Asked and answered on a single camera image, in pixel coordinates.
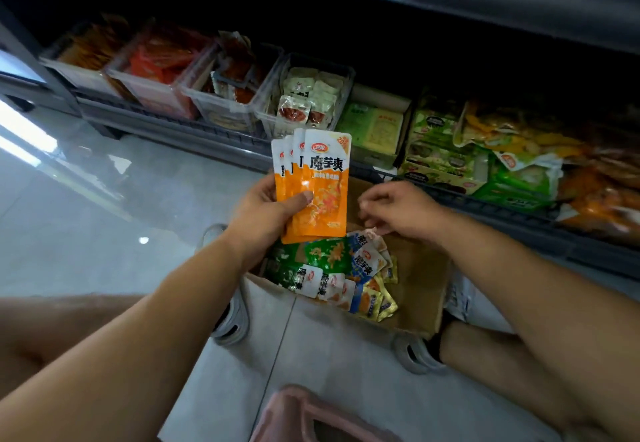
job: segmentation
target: pink object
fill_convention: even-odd
[[[351,436],[344,440],[401,442],[388,430],[380,430],[355,415],[338,410],[298,385],[287,385],[274,393],[250,442],[319,442],[315,420]]]

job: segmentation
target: right hand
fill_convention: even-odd
[[[452,214],[450,209],[407,181],[377,184],[366,190],[358,202],[365,227],[377,227],[379,235],[396,231],[409,238],[435,243],[443,220]]]

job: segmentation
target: white tile floor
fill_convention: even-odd
[[[29,120],[48,136],[0,102],[0,295],[150,292],[260,177],[137,137],[105,139],[50,110]],[[640,284],[586,273],[640,297]],[[260,406],[292,382],[406,442],[559,440],[461,375],[405,372],[384,331],[289,293],[243,288],[247,339],[207,344],[163,440],[248,440]]]

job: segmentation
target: sneaker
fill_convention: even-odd
[[[196,251],[211,243],[226,229],[227,225],[225,224],[215,224],[208,227],[202,235]],[[249,332],[249,313],[240,287],[238,287],[229,301],[229,305],[218,319],[211,337],[217,345],[228,347],[242,341],[247,332]]]
[[[429,354],[426,341],[418,336],[398,333],[391,341],[391,346],[396,359],[409,373],[425,375],[434,371],[440,372],[446,368]]]

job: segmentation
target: plastic bin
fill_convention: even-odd
[[[280,68],[278,81],[274,82],[271,86],[269,99],[263,107],[257,108],[254,112],[255,116],[262,122],[268,139],[279,139],[287,134],[293,133],[293,130],[299,127],[312,127],[310,124],[300,125],[299,123],[291,122],[282,117],[276,116],[278,102],[282,96],[282,82],[287,77],[289,68],[292,66],[317,68],[320,71],[327,71],[329,73],[339,74],[346,77],[344,86],[342,87],[342,90],[340,90],[340,100],[335,104],[333,120],[327,126],[327,130],[333,130],[336,123],[338,123],[338,119],[342,114],[342,109],[349,99],[351,88],[356,77],[355,70],[350,66],[331,63],[329,61],[300,55],[298,53],[291,53],[290,55],[285,56],[284,64]]]
[[[271,44],[259,44],[256,53],[273,59],[269,70],[258,91],[247,104],[237,103],[228,98],[219,97],[213,93],[200,91],[206,80],[211,79],[211,70],[216,63],[217,44],[208,47],[198,59],[189,75],[185,75],[184,83],[180,84],[182,92],[190,97],[198,107],[203,118],[214,125],[231,130],[251,133],[260,136],[262,131],[256,125],[259,123],[254,110],[261,110],[269,98],[269,90],[278,81],[278,72],[283,65],[284,50]]]
[[[60,56],[67,51],[69,45],[73,42],[72,36],[84,34],[89,27],[91,27],[91,22],[89,21],[83,21],[76,24],[71,31],[60,36],[50,47],[40,54],[40,62],[48,68],[55,69],[59,74],[68,79],[76,88],[95,90],[101,93],[126,98],[127,92],[126,89],[123,88],[123,85],[107,75],[105,70],[108,65],[104,66],[100,70],[94,71],[58,61]]]
[[[191,61],[190,65],[170,85],[148,80],[128,73],[129,57],[136,50],[138,45],[151,36],[156,26],[155,22],[149,23],[128,43],[116,57],[107,65],[105,71],[112,78],[116,78],[123,82],[124,86],[133,93],[139,102],[149,110],[164,115],[172,115],[184,119],[194,119],[198,116],[198,111],[191,99],[185,96],[181,89],[180,83],[189,86],[191,83],[185,77],[191,75],[191,71],[197,64],[198,59],[203,52],[209,48],[205,46]]]

